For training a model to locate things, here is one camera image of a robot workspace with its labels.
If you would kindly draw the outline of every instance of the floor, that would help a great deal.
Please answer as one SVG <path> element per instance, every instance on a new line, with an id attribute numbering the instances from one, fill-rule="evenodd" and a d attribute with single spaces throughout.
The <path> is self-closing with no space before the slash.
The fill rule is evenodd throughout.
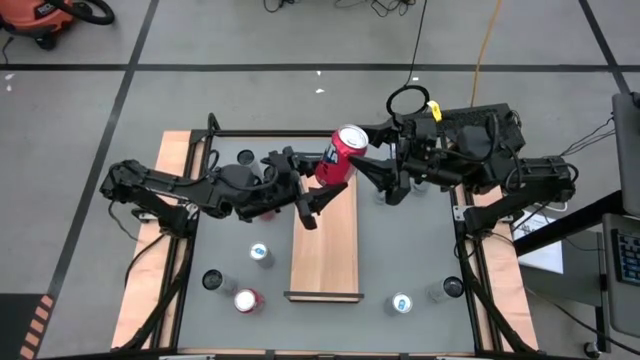
<path id="1" fill-rule="evenodd" d="M 18 38 L 7 48 L 11 65 L 0 65 L 0 202 L 10 204 L 0 209 L 0 292 L 57 299 L 40 357 L 111 344 L 134 244 L 96 193 L 110 164 L 153 164 L 163 131 L 202 128 L 210 111 L 227 129 L 382 122 L 387 96 L 408 75 L 421 11 L 378 18 L 368 4 L 337 9 L 331 0 L 274 14 L 258 0 L 108 2 L 114 25 L 75 24 L 50 52 Z M 444 108 L 469 104 L 494 4 L 429 1 L 412 82 Z M 639 12 L 635 0 L 504 0 L 476 104 L 518 110 L 526 156 L 562 152 L 609 118 L 614 93 L 640 87 Z M 407 95 L 397 111 L 418 101 Z M 581 176 L 569 212 L 618 188 L 613 138 L 570 160 Z M 116 213 L 136 230 L 127 207 Z M 529 303 L 541 347 L 581 356 L 593 337 Z M 564 305 L 593 322 L 591 309 Z M 609 358 L 631 355 L 614 349 Z"/>

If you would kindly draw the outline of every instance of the white paper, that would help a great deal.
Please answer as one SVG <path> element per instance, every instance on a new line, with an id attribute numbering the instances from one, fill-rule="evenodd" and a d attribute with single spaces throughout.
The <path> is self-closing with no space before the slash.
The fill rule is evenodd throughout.
<path id="1" fill-rule="evenodd" d="M 531 215 L 530 212 L 525 211 L 524 216 L 518 219 L 514 223 L 514 227 L 520 225 L 520 223 Z M 549 218 L 549 223 L 552 223 L 554 219 Z M 513 238 L 517 239 L 533 232 L 543 226 L 547 225 L 547 219 L 544 215 L 536 214 L 531 219 L 527 220 L 522 226 L 520 226 L 513 233 Z M 534 252 L 530 252 L 526 255 L 522 255 L 518 258 L 518 262 L 525 266 L 531 266 L 534 268 L 552 271 L 558 274 L 564 272 L 562 264 L 562 243 L 560 241 L 551 245 L 547 245 L 542 249 L 538 249 Z"/>

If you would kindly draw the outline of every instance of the metal bracket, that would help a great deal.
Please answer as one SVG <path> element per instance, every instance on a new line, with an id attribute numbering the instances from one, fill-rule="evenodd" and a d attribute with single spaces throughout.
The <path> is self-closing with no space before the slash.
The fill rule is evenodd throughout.
<path id="1" fill-rule="evenodd" d="M 475 207 L 477 207 L 477 206 L 470 206 L 470 205 L 455 205 L 455 206 L 453 206 L 453 219 L 455 221 L 463 222 L 464 221 L 464 212 L 467 209 L 475 208 Z M 505 217 L 501 218 L 498 221 L 502 222 L 502 223 L 505 223 L 505 224 L 511 224 L 513 222 L 513 216 L 512 215 L 505 216 Z"/>

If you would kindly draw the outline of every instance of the red vacuum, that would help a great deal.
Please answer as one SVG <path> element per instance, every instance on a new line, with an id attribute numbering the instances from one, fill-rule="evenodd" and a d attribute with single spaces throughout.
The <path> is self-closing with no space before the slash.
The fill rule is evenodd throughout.
<path id="1" fill-rule="evenodd" d="M 35 39 L 45 50 L 56 46 L 58 35 L 69 29 L 74 19 L 95 25 L 109 25 L 115 16 L 103 0 L 0 0 L 0 28 L 19 36 Z M 87 2 L 94 4 L 104 16 L 94 16 Z"/>

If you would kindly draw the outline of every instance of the wooden plank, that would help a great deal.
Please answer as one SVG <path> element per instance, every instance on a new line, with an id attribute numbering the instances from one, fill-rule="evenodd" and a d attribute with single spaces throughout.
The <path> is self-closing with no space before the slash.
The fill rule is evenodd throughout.
<path id="1" fill-rule="evenodd" d="M 486 206 L 501 198 L 500 187 L 496 187 L 486 195 L 474 195 L 473 201 L 477 206 Z M 493 229 L 493 232 L 512 239 L 509 225 L 499 223 Z M 494 303 L 522 340 L 527 345 L 537 349 L 538 341 L 533 328 L 531 313 L 529 312 L 529 303 L 522 283 L 522 275 L 520 275 L 518 257 L 513 245 L 508 244 L 498 236 L 490 236 L 483 240 L 482 247 L 487 262 L 487 272 L 489 273 Z M 486 328 L 482 329 L 483 340 L 489 336 L 489 328 L 486 326 Z M 505 351 L 511 350 L 504 338 L 502 339 L 502 344 Z"/>
<path id="2" fill-rule="evenodd" d="M 462 186 L 458 186 L 455 189 L 456 198 L 458 200 L 458 205 L 466 205 L 467 202 L 464 198 L 464 189 Z M 473 251 L 473 244 L 470 241 L 465 242 L 465 247 L 467 249 L 467 254 L 471 254 Z M 480 273 L 478 272 L 478 259 L 475 256 L 471 256 L 469 258 L 469 265 L 471 265 L 471 269 L 473 273 L 480 277 Z M 480 337 L 482 338 L 482 349 L 484 350 L 493 350 L 493 343 L 491 342 L 491 330 L 489 328 L 489 315 L 487 314 L 487 310 L 484 308 L 480 299 L 476 295 L 473 296 L 476 305 L 476 313 L 478 317 L 478 328 L 480 330 Z"/>
<path id="3" fill-rule="evenodd" d="M 315 177 L 305 189 L 320 187 Z M 318 228 L 307 230 L 298 218 L 293 228 L 291 291 L 358 293 L 358 216 L 356 178 L 316 215 Z"/>
<path id="4" fill-rule="evenodd" d="M 155 169 L 182 176 L 189 148 L 190 131 L 167 131 L 162 137 Z M 176 203 L 173 199 L 167 202 Z M 156 221 L 142 224 L 135 253 L 142 251 L 160 235 Z M 147 319 L 158 302 L 164 273 L 169 238 L 166 237 L 142 256 L 131 270 L 128 286 L 124 291 L 120 315 L 113 335 L 112 347 L 125 344 Z"/>

